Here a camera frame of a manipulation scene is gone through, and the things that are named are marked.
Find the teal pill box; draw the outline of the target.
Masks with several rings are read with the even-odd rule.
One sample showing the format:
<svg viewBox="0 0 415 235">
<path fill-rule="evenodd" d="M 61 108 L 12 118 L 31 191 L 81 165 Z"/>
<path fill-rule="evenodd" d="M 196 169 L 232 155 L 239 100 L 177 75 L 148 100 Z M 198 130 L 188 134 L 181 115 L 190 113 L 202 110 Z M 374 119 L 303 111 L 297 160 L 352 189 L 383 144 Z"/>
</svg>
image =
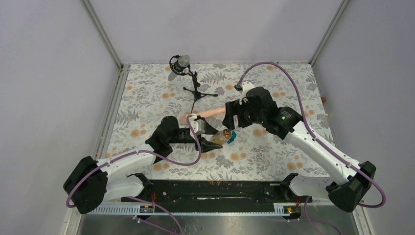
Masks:
<svg viewBox="0 0 415 235">
<path fill-rule="evenodd" d="M 231 132 L 231 137 L 230 139 L 227 141 L 228 144 L 232 143 L 235 141 L 237 134 L 235 133 L 235 131 Z"/>
</svg>

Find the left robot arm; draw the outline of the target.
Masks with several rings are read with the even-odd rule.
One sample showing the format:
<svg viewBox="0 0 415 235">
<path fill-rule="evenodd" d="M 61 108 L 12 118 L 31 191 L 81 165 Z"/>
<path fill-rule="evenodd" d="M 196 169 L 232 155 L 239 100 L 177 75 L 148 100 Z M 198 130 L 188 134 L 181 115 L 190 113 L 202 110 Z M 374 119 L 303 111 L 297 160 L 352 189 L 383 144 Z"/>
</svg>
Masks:
<svg viewBox="0 0 415 235">
<path fill-rule="evenodd" d="M 204 118 L 190 115 L 187 123 L 187 128 L 181 128 L 176 117 L 165 116 L 139 149 L 100 160 L 94 160 L 91 156 L 82 158 L 63 184 L 68 195 L 66 206 L 87 214 L 102 202 L 123 197 L 146 201 L 151 197 L 152 189 L 144 183 L 142 177 L 128 175 L 133 169 L 153 165 L 161 160 L 184 165 L 168 159 L 168 155 L 173 152 L 173 143 L 195 146 L 198 155 L 189 165 L 198 163 L 201 154 L 222 148 L 220 144 L 204 137 L 205 134 L 218 133 Z"/>
</svg>

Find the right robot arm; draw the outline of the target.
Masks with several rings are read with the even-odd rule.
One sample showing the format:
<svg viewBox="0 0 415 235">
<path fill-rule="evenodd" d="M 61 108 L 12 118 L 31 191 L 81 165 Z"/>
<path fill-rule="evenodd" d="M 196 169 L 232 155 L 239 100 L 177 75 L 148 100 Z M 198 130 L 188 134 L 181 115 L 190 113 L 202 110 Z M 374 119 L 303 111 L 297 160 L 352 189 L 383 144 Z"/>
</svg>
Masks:
<svg viewBox="0 0 415 235">
<path fill-rule="evenodd" d="M 278 107 L 263 87 L 249 88 L 241 99 L 227 102 L 222 124 L 230 130 L 259 124 L 268 133 L 303 151 L 329 175 L 322 178 L 289 174 L 280 189 L 285 201 L 310 196 L 330 200 L 339 209 L 353 212 L 373 186 L 374 164 L 369 161 L 361 163 L 335 148 L 307 126 L 294 109 Z"/>
</svg>

